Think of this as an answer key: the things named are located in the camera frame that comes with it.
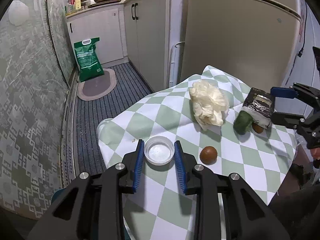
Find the clear plastic bottle red cap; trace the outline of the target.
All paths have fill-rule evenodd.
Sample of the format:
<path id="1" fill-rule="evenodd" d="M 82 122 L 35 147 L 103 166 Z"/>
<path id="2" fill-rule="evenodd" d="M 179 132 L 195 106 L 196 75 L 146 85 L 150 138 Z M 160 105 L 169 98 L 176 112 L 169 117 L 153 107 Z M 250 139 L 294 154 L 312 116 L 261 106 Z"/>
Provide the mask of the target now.
<path id="1" fill-rule="evenodd" d="M 67 1 L 67 14 L 72 13 L 74 9 L 74 0 L 68 0 Z"/>

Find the brown round fruit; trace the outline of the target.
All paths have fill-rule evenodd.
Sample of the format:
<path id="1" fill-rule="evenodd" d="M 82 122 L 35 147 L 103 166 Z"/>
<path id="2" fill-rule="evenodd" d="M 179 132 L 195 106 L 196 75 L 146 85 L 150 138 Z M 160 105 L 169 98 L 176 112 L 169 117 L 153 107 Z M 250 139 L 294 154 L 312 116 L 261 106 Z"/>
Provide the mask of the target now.
<path id="1" fill-rule="evenodd" d="M 200 160 L 206 165 L 212 165 L 217 160 L 217 150 L 213 146 L 206 146 L 200 153 Z"/>
<path id="2" fill-rule="evenodd" d="M 258 134 L 261 134 L 264 131 L 263 127 L 259 126 L 258 124 L 254 123 L 254 122 L 252 123 L 252 128 Z"/>

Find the patterned glass sliding door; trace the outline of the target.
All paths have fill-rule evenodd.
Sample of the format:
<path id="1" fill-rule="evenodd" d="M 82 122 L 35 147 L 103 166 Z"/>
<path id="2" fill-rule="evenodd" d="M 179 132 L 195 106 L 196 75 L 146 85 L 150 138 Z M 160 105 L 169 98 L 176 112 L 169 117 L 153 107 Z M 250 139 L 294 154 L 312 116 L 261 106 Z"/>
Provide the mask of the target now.
<path id="1" fill-rule="evenodd" d="M 1 206 L 38 219 L 61 187 L 62 118 L 75 59 L 67 0 L 13 0 L 1 19 Z"/>

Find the black snack package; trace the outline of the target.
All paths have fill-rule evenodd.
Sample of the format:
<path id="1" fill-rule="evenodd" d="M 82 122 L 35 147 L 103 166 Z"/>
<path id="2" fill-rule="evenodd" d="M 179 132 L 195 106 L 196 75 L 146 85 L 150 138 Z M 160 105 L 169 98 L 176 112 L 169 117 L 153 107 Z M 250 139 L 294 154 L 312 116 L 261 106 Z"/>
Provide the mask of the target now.
<path id="1" fill-rule="evenodd" d="M 244 100 L 241 110 L 248 113 L 253 122 L 264 129 L 271 126 L 271 116 L 274 113 L 275 97 L 257 88 L 251 88 Z"/>

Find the white plastic lid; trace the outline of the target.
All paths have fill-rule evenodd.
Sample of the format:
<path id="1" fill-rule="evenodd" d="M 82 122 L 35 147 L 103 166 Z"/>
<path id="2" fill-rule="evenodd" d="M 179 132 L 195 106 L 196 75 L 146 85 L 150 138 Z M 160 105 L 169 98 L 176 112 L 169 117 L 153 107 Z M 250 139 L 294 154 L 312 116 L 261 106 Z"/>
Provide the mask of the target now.
<path id="1" fill-rule="evenodd" d="M 149 163 L 155 166 L 167 165 L 174 156 L 173 143 L 166 137 L 151 137 L 144 146 L 144 155 Z"/>

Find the white kitchen cabinet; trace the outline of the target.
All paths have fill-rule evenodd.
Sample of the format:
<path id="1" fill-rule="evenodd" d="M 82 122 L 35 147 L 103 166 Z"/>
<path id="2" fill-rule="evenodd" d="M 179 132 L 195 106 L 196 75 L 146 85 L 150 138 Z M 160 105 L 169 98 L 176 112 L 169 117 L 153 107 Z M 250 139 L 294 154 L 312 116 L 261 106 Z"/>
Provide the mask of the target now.
<path id="1" fill-rule="evenodd" d="M 124 0 L 67 16 L 72 44 L 98 37 L 104 67 L 130 62 L 156 92 L 179 83 L 188 0 Z"/>

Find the green white checkered tablecloth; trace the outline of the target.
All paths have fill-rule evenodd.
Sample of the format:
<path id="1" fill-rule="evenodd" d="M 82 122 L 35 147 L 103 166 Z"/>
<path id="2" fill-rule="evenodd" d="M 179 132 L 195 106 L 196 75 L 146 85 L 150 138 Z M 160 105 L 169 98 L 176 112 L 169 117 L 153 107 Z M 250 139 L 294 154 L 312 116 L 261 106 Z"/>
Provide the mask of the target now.
<path id="1" fill-rule="evenodd" d="M 222 126 L 202 130 L 194 118 L 189 88 L 206 80 L 229 101 Z M 202 74 L 188 77 L 178 85 L 147 95 L 98 128 L 99 147 L 105 165 L 120 162 L 136 149 L 139 139 L 163 136 L 180 141 L 184 152 L 199 157 L 206 146 L 217 150 L 210 169 L 224 176 L 236 172 L 268 204 L 278 191 L 293 162 L 295 132 L 273 125 L 263 133 L 238 135 L 233 123 L 250 88 L 241 80 L 206 66 Z M 124 197 L 123 214 L 134 239 L 191 239 L 196 198 L 182 193 L 174 163 L 154 166 L 145 161 L 139 188 Z"/>

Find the white plastic bag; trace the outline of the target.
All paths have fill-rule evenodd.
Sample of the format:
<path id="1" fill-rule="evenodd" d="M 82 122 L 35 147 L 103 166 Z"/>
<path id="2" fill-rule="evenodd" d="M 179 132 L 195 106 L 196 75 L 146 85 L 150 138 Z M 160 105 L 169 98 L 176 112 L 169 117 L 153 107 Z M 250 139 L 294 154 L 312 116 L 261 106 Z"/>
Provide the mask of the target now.
<path id="1" fill-rule="evenodd" d="M 194 82 L 189 88 L 194 118 L 206 131 L 209 126 L 221 127 L 228 115 L 229 101 L 214 85 L 206 80 Z"/>

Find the oval grey floor mat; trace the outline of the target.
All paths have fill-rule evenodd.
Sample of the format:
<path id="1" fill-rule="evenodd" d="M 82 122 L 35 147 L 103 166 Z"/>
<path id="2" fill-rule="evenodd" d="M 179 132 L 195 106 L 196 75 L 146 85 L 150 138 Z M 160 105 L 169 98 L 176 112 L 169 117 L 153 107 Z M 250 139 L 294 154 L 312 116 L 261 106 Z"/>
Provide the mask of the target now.
<path id="1" fill-rule="evenodd" d="M 93 101 L 109 94 L 117 85 L 116 73 L 104 68 L 104 75 L 79 83 L 77 96 L 84 101 Z"/>

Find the yellow oil bottle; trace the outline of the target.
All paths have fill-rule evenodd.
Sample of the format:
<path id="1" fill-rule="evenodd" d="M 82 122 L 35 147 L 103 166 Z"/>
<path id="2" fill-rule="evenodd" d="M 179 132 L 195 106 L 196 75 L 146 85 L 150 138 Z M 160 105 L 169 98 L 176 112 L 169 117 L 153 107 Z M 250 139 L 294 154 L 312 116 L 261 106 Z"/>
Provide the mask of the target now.
<path id="1" fill-rule="evenodd" d="M 81 0 L 74 0 L 75 10 L 81 9 Z"/>

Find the green avocado half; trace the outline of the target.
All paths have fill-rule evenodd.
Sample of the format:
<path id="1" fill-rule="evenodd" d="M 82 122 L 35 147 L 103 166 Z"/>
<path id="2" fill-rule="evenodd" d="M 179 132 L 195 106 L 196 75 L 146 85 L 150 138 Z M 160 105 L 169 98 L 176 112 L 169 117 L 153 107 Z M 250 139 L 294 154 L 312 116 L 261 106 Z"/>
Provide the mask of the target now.
<path id="1" fill-rule="evenodd" d="M 240 111 L 236 120 L 234 121 L 233 128 L 239 135 L 244 135 L 252 125 L 253 118 L 246 111 Z"/>

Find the striped blue floor rug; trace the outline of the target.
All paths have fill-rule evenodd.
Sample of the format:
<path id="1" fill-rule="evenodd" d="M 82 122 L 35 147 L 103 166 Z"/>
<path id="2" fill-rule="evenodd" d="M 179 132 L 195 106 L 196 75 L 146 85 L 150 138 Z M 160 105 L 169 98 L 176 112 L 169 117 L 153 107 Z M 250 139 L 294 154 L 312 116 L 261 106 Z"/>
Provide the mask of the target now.
<path id="1" fill-rule="evenodd" d="M 117 84 L 106 96 L 93 101 L 76 98 L 73 119 L 73 157 L 75 173 L 99 174 L 106 170 L 98 145 L 97 126 L 114 118 L 152 93 L 131 62 L 111 67 Z"/>

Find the silver refrigerator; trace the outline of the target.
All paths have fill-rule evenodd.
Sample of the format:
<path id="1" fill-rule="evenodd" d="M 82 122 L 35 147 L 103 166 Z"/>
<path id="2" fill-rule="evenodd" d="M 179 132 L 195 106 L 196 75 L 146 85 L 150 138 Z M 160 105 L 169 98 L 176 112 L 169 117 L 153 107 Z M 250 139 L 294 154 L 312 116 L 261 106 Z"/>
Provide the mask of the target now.
<path id="1" fill-rule="evenodd" d="M 282 84 L 303 27 L 302 0 L 188 0 L 181 78 L 206 66 L 262 90 Z"/>

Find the green rice bag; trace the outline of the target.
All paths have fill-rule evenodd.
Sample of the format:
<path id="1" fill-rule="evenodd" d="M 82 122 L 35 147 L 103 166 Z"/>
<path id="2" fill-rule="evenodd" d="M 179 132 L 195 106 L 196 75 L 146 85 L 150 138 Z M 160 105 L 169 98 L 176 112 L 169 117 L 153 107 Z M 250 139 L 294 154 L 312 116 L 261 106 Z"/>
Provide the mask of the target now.
<path id="1" fill-rule="evenodd" d="M 74 52 L 80 72 L 80 82 L 104 75 L 104 70 L 95 52 L 99 37 L 89 38 L 74 43 Z"/>

